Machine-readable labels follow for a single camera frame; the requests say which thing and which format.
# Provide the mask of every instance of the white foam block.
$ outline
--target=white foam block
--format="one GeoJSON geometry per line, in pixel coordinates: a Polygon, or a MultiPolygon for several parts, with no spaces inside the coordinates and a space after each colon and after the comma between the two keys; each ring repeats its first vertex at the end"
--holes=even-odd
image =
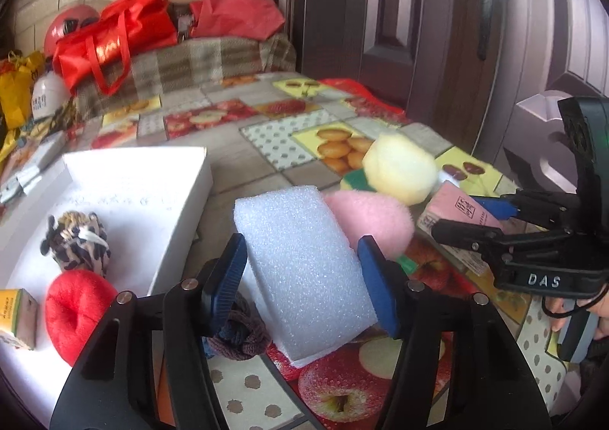
{"type": "Polygon", "coordinates": [[[247,242],[242,285],[296,366],[376,323],[361,265],[314,186],[237,200],[234,222],[247,242]]]}

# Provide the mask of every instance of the metal screw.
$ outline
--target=metal screw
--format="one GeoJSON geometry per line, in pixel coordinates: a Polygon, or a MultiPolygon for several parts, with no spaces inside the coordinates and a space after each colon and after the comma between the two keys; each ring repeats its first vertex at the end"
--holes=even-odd
{"type": "Polygon", "coordinates": [[[421,292],[423,289],[425,289],[425,284],[423,284],[421,281],[411,280],[408,281],[408,289],[410,289],[412,292],[421,292]]]}
{"type": "Polygon", "coordinates": [[[197,281],[196,279],[184,279],[182,281],[182,289],[184,289],[185,291],[191,291],[193,289],[197,289],[198,285],[199,285],[199,281],[197,281]]]}
{"type": "Polygon", "coordinates": [[[116,297],[118,304],[125,304],[133,299],[133,294],[130,291],[123,291],[116,297]]]}
{"type": "Polygon", "coordinates": [[[480,306],[485,306],[488,304],[488,296],[482,294],[481,292],[477,292],[474,294],[474,302],[480,306]]]}

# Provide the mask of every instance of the red plush toy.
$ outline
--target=red plush toy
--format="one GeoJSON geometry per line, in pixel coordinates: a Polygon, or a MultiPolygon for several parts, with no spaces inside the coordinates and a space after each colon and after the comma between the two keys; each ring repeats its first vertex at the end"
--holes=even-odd
{"type": "Polygon", "coordinates": [[[53,281],[45,301],[46,330],[68,365],[74,366],[116,294],[106,279],[89,270],[70,270],[53,281]]]}

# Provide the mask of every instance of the red tote bag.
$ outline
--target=red tote bag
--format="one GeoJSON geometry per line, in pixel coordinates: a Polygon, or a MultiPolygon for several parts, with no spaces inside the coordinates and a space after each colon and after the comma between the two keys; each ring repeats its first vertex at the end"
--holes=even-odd
{"type": "Polygon", "coordinates": [[[203,0],[191,9],[199,17],[193,30],[197,38],[239,36],[263,41],[285,22],[273,0],[203,0]]]}
{"type": "Polygon", "coordinates": [[[167,14],[165,0],[116,0],[106,7],[97,23],[90,24],[57,42],[53,69],[70,92],[89,74],[99,90],[118,91],[131,69],[131,56],[154,48],[176,45],[176,29],[167,14]],[[123,62],[123,73],[108,85],[101,66],[123,62]]]}

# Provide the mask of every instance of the checkered fabric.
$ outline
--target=checkered fabric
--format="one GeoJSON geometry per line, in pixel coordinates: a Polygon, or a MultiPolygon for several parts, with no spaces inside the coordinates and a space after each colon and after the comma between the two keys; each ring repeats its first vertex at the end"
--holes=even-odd
{"type": "MultiPolygon", "coordinates": [[[[129,76],[112,96],[101,93],[92,76],[86,78],[78,86],[75,103],[79,117],[88,120],[135,100],[234,76],[290,72],[295,66],[296,52],[285,34],[273,35],[264,42],[237,37],[196,38],[133,57],[129,76]]],[[[123,64],[109,64],[103,71],[110,84],[123,72],[123,64]]]]}

